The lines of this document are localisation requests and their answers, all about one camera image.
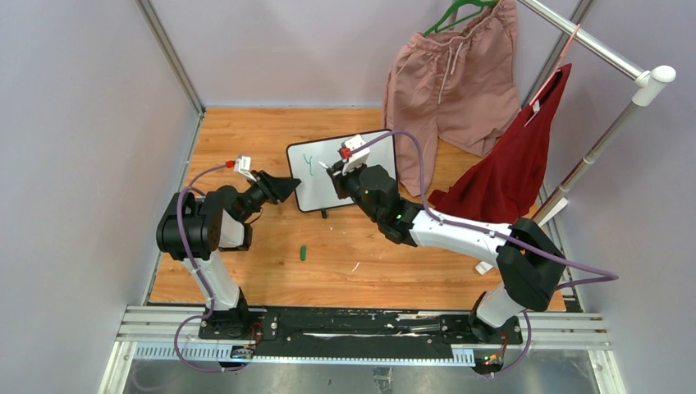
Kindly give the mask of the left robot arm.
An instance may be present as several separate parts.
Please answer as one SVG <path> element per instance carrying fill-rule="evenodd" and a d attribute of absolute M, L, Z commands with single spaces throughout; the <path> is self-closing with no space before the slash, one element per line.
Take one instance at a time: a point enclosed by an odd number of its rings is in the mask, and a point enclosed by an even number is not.
<path fill-rule="evenodd" d="M 181 262 L 204 294 L 202 339 L 244 339 L 256 336 L 261 328 L 227 271 L 222 252 L 247 251 L 253 235 L 250 218 L 265 204 L 286 201 L 301 181 L 265 171 L 250 175 L 250 185 L 242 192 L 222 186 L 197 197 L 197 190 L 188 186 L 175 193 L 155 232 L 160 251 Z"/>

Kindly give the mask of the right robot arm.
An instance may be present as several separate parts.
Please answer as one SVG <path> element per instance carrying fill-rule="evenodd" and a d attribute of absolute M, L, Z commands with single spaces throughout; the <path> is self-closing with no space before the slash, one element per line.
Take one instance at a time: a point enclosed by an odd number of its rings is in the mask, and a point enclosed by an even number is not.
<path fill-rule="evenodd" d="M 485 291 L 469 313 L 470 335 L 487 343 L 512 317 L 547 310 L 560 283 L 562 253 L 532 220 L 485 223 L 429 209 L 400 196 L 396 180 L 380 165 L 344 172 L 337 162 L 326 172 L 340 198 L 349 198 L 395 244 L 434 247 L 496 267 L 501 284 Z"/>

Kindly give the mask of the small black-framed whiteboard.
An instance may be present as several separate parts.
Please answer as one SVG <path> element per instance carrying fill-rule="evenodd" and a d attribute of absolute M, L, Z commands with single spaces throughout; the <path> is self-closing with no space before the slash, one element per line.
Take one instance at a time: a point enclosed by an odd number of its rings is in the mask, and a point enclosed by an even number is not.
<path fill-rule="evenodd" d="M 392 136 L 381 139 L 387 130 L 363 132 L 366 142 L 378 140 L 369 147 L 370 154 L 366 164 L 368 166 L 381 165 L 390 176 L 396 177 L 396 153 L 395 141 Z M 338 208 L 352 205 L 350 199 L 338 199 L 331 179 L 326 169 L 317 161 L 322 161 L 331 166 L 341 160 L 339 149 L 341 143 L 348 140 L 350 135 L 340 135 L 320 140 L 304 141 L 289 144 L 286 148 L 286 156 L 291 176 L 301 179 L 301 184 L 295 190 L 297 208 L 302 213 L 311 213 L 323 209 Z"/>

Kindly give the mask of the dark red garment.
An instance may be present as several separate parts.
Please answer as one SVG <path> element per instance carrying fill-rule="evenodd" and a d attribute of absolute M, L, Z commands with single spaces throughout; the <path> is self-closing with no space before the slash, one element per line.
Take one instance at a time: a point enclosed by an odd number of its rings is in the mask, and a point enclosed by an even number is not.
<path fill-rule="evenodd" d="M 513 223 L 528 214 L 542 186 L 556 111 L 572 65 L 566 63 L 540 96 L 541 109 L 519 111 L 492 151 L 448 190 L 435 190 L 428 202 L 440 213 L 479 222 Z"/>

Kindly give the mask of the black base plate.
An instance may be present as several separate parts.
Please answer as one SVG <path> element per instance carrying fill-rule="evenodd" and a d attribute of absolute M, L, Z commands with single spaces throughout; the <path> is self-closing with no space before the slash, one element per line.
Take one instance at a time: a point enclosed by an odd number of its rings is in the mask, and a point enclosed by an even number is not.
<path fill-rule="evenodd" d="M 517 318 L 485 328 L 466 311 L 264 306 L 250 312 L 261 325 L 256 336 L 204 340 L 241 340 L 259 356 L 363 360 L 443 360 L 452 358 L 454 345 L 500 351 L 523 342 Z"/>

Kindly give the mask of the green clothes hanger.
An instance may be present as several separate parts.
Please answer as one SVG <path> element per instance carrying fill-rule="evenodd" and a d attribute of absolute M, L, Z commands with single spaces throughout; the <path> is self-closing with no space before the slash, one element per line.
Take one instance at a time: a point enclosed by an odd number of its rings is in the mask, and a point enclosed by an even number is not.
<path fill-rule="evenodd" d="M 475 16 L 478 16 L 486 11 L 488 8 L 495 7 L 497 1 L 484 1 L 484 0 L 455 0 L 446 9 L 444 15 L 433 25 L 427 28 L 423 32 L 423 36 L 426 37 L 433 33 L 439 33 L 444 30 L 449 30 L 460 23 L 467 21 Z M 459 16 L 459 10 L 465 7 L 476 7 L 477 10 L 466 16 Z"/>

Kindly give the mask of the pink clothes hanger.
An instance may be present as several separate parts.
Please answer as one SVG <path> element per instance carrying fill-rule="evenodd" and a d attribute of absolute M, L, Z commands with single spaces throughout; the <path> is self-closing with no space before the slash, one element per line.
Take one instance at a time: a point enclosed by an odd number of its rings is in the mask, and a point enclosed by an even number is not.
<path fill-rule="evenodd" d="M 561 53 L 559 54 L 559 57 L 556 61 L 555 66 L 552 68 L 552 72 L 549 74 L 549 76 L 546 78 L 546 80 L 543 82 L 541 87 L 538 89 L 536 94 L 529 100 L 528 102 L 528 107 L 532 109 L 532 114 L 530 118 L 526 121 L 524 126 L 527 126 L 538 114 L 538 112 L 541 109 L 541 103 L 540 103 L 540 96 L 542 95 L 543 91 L 547 88 L 547 86 L 552 82 L 553 78 L 555 77 L 555 74 L 560 70 L 561 64 L 564 61 L 565 57 L 567 56 L 567 53 L 569 51 L 569 48 L 573 41 L 575 40 L 575 36 L 579 32 L 581 28 L 581 24 L 579 23 L 573 32 L 570 34 L 569 38 L 566 40 L 564 47 L 561 50 Z"/>

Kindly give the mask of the aluminium rail frame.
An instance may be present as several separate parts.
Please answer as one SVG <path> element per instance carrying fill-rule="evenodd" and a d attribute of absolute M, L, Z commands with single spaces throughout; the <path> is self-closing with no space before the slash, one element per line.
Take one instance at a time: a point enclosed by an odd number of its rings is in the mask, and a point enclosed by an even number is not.
<path fill-rule="evenodd" d="M 462 310 L 261 306 L 250 315 L 250 324 L 235 328 L 205 318 L 198 306 L 128 307 L 99 391 L 123 392 L 135 366 L 157 361 L 214 370 L 242 363 L 446 367 L 496 377 L 549 352 L 552 365 L 585 354 L 601 393 L 625 392 L 598 314 L 530 312 L 482 338 Z"/>

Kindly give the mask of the pink shorts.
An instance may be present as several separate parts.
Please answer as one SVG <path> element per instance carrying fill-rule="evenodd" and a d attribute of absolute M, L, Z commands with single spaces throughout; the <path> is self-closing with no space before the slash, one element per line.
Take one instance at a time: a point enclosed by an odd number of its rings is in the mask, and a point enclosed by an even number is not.
<path fill-rule="evenodd" d="M 430 187 L 439 141 L 486 156 L 520 110 L 515 2 L 499 1 L 462 30 L 416 33 L 387 73 L 382 125 L 395 137 L 398 179 Z"/>

